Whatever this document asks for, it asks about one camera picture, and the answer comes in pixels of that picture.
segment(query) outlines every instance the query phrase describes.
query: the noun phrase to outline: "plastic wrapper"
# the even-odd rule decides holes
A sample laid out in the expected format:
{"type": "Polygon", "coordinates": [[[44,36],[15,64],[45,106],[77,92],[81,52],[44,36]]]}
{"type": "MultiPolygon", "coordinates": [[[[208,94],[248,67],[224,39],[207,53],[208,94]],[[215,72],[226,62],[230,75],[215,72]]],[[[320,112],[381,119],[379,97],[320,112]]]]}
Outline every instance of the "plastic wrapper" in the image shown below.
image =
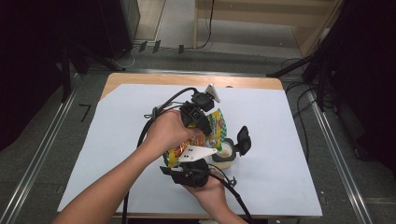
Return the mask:
{"type": "Polygon", "coordinates": [[[206,116],[209,120],[212,133],[208,136],[203,133],[192,137],[191,139],[184,142],[181,146],[168,150],[163,154],[165,164],[172,168],[178,166],[178,157],[184,152],[184,150],[192,145],[198,147],[210,147],[216,148],[221,151],[221,142],[227,137],[227,126],[224,121],[224,117],[220,109],[206,116]]]}

